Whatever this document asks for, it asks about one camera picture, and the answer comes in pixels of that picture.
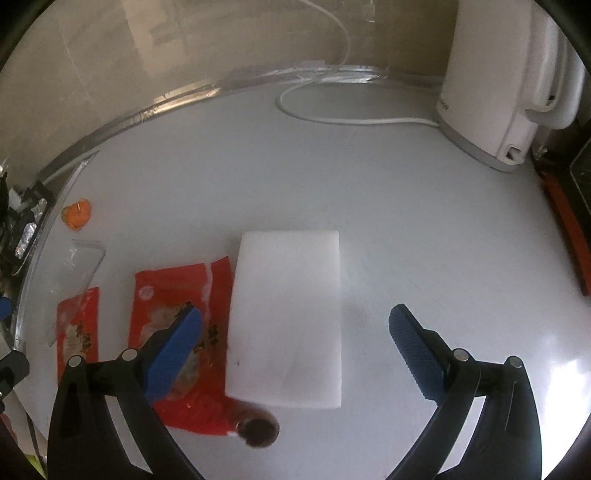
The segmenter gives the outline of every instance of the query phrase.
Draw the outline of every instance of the kettle logo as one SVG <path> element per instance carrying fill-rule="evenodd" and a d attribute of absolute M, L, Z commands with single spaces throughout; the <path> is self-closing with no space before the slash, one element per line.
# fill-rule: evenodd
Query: kettle logo
<path fill-rule="evenodd" d="M 449 105 L 443 100 L 443 98 L 439 97 L 439 103 L 441 104 L 444 110 L 449 110 Z"/>

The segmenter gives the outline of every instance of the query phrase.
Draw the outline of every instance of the white electric kettle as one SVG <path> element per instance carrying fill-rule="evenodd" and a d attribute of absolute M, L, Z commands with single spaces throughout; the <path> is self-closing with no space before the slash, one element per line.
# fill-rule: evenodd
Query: white electric kettle
<path fill-rule="evenodd" d="M 533 0 L 459 0 L 437 102 L 444 135 L 503 171 L 524 162 L 539 125 L 569 126 L 585 68 Z"/>

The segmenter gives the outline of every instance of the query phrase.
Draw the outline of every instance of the white foam block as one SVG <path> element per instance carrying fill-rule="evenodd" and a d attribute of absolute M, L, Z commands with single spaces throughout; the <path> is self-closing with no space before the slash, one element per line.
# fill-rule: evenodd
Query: white foam block
<path fill-rule="evenodd" d="M 338 232 L 242 236 L 226 395 L 269 406 L 340 407 L 339 263 Z"/>

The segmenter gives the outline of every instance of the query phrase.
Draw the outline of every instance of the blue gripper pad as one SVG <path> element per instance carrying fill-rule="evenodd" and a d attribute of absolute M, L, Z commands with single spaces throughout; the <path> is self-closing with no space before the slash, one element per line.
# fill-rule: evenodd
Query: blue gripper pad
<path fill-rule="evenodd" d="M 12 316 L 12 303 L 8 297 L 0 297 L 0 322 Z"/>
<path fill-rule="evenodd" d="M 201 337 L 201 329 L 201 313 L 192 307 L 182 319 L 177 318 L 168 330 L 154 334 L 166 332 L 168 338 L 145 369 L 144 394 L 150 404 L 162 400 L 168 394 Z"/>
<path fill-rule="evenodd" d="M 441 364 L 425 338 L 427 332 L 434 332 L 421 327 L 403 304 L 392 309 L 388 323 L 392 340 L 423 396 L 439 405 L 446 393 L 446 367 Z"/>

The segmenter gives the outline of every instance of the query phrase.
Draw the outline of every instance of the red wrapper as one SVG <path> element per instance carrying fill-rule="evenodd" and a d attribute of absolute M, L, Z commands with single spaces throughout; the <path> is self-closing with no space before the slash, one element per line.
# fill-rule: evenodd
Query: red wrapper
<path fill-rule="evenodd" d="M 57 306 L 57 325 L 61 320 L 72 317 L 60 328 L 57 335 L 57 381 L 66 368 L 68 360 L 74 355 L 84 357 L 87 362 L 99 361 L 99 313 L 98 287 L 87 290 L 82 295 L 64 300 Z"/>
<path fill-rule="evenodd" d="M 144 271 L 135 276 L 129 347 L 139 348 L 157 330 L 168 328 L 190 301 L 201 311 L 202 337 L 196 342 L 172 390 L 154 404 L 169 427 L 205 435 L 236 429 L 235 400 L 225 396 L 228 318 L 232 294 L 229 258 L 212 264 Z"/>

